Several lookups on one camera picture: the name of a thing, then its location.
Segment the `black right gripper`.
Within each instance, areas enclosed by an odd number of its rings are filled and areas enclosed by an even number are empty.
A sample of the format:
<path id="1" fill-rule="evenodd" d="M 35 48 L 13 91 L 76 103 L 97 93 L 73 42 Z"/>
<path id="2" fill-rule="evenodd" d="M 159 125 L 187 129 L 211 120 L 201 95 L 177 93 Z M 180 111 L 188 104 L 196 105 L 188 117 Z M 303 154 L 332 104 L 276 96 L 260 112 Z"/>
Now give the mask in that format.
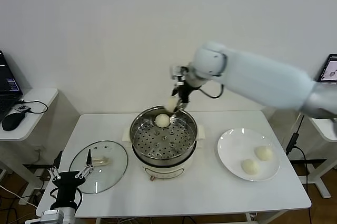
<path id="1" fill-rule="evenodd" d="M 177 97 L 175 111 L 184 110 L 190 102 L 189 95 L 191 92 L 196 91 L 199 88 L 200 83 L 197 80 L 191 78 L 190 75 L 185 76 L 183 85 L 174 86 L 171 96 Z"/>

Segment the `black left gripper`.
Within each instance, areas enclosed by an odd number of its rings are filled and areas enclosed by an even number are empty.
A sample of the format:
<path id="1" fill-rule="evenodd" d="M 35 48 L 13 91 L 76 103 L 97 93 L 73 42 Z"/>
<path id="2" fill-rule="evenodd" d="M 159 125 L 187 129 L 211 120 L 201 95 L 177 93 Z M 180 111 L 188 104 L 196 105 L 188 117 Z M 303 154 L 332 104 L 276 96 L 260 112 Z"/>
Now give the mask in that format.
<path id="1" fill-rule="evenodd" d="M 93 171 L 91 149 L 88 150 L 86 166 L 82 171 L 68 171 L 61 172 L 59 174 L 58 169 L 60 167 L 62 151 L 60 151 L 57 157 L 54 159 L 53 164 L 48 168 L 53 184 L 56 186 L 57 196 L 56 201 L 52 204 L 52 208 L 73 208 L 78 209 L 82 202 L 82 192 L 79 190 L 79 186 L 85 182 L 85 179 Z M 77 204 L 75 202 L 76 192 L 79 192 L 80 201 Z"/>

